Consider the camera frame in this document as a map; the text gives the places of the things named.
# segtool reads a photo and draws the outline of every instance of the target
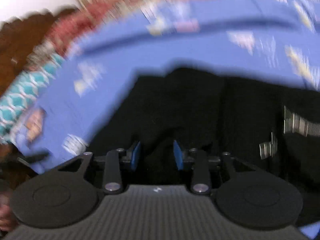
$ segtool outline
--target black cloth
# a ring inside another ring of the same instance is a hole
[[[320,240],[320,230],[319,230],[317,236],[314,238],[314,240]]]
[[[189,67],[165,77],[140,76],[87,150],[105,155],[138,139],[143,155],[137,183],[148,184],[181,183],[173,140],[212,154],[229,151],[298,187],[304,197],[299,225],[320,220],[320,138],[283,135],[283,106],[320,122],[320,94]],[[261,160],[259,144],[270,141],[271,132],[278,139],[278,156]]]

